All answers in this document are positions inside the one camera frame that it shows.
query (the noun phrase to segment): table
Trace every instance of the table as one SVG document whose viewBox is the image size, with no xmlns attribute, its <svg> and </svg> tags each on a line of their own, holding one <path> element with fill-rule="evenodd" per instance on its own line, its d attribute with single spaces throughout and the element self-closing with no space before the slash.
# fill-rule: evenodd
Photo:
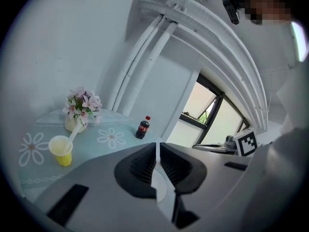
<svg viewBox="0 0 309 232">
<path fill-rule="evenodd" d="M 48 149 L 48 142 L 54 136 L 70 136 L 64 128 L 65 114 L 55 110 L 36 121 L 19 149 L 19 179 L 26 198 L 33 202 L 49 185 L 89 159 L 141 144 L 162 142 L 151 128 L 143 139 L 137 139 L 135 132 L 140 121 L 104 109 L 101 116 L 101 123 L 90 121 L 87 129 L 75 137 L 72 164 L 68 167 L 60 166 Z"/>
</svg>

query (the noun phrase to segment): window frame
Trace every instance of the window frame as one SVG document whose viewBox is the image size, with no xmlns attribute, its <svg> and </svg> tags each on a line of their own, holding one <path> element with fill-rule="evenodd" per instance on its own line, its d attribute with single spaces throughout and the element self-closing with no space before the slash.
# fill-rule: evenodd
<svg viewBox="0 0 309 232">
<path fill-rule="evenodd" d="M 249 128 L 250 124 L 248 123 L 248 121 L 246 120 L 246 118 L 242 115 L 242 113 L 240 112 L 240 110 L 233 104 L 233 102 L 225 95 L 224 92 L 222 92 L 215 84 L 213 84 L 210 80 L 208 80 L 206 77 L 204 77 L 202 74 L 198 75 L 197 78 L 197 82 L 199 84 L 201 84 L 203 87 L 207 88 L 210 92 L 212 92 L 215 97 L 213 98 L 213 100 L 210 102 L 209 106 L 205 109 L 205 111 L 210 107 L 210 105 L 214 102 L 214 105 L 212 107 L 211 112 L 209 113 L 208 119 L 206 119 L 206 124 L 202 124 L 200 123 L 198 120 L 199 118 L 204 114 L 204 112 L 202 112 L 202 114 L 197 118 L 193 118 L 191 116 L 186 115 L 184 112 L 181 113 L 179 119 L 182 121 L 185 121 L 193 126 L 199 127 L 201 129 L 203 129 L 203 132 L 201 133 L 199 139 L 197 140 L 195 145 L 201 144 L 202 141 L 204 140 L 205 136 L 207 135 L 208 131 L 210 130 L 218 112 L 219 109 L 221 107 L 221 104 L 223 102 L 223 100 L 226 100 L 231 107 L 239 114 L 239 116 L 241 117 L 242 121 L 240 123 L 239 128 L 237 129 L 237 132 L 240 132 L 241 127 L 243 126 L 243 124 L 246 125 L 246 127 L 244 129 Z"/>
</svg>

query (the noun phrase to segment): cola bottle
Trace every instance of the cola bottle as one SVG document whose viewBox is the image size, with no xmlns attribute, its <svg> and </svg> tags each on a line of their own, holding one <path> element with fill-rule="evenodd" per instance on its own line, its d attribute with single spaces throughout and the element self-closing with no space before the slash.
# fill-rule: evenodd
<svg viewBox="0 0 309 232">
<path fill-rule="evenodd" d="M 149 124 L 149 121 L 150 121 L 150 117 L 149 116 L 146 116 L 146 119 L 143 120 L 141 123 L 140 123 L 140 126 L 139 128 L 137 129 L 136 133 L 135 133 L 135 136 L 139 139 L 143 139 L 146 132 L 148 131 L 148 128 L 150 126 Z"/>
</svg>

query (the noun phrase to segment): plastic cup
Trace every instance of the plastic cup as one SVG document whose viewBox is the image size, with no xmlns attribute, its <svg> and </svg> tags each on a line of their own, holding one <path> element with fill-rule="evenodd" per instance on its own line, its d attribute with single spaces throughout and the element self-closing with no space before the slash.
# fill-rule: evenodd
<svg viewBox="0 0 309 232">
<path fill-rule="evenodd" d="M 64 167 L 70 166 L 72 163 L 73 143 L 71 143 L 67 152 L 64 152 L 68 141 L 69 138 L 66 136 L 56 136 L 53 137 L 48 144 L 49 151 L 55 156 L 58 163 Z"/>
</svg>

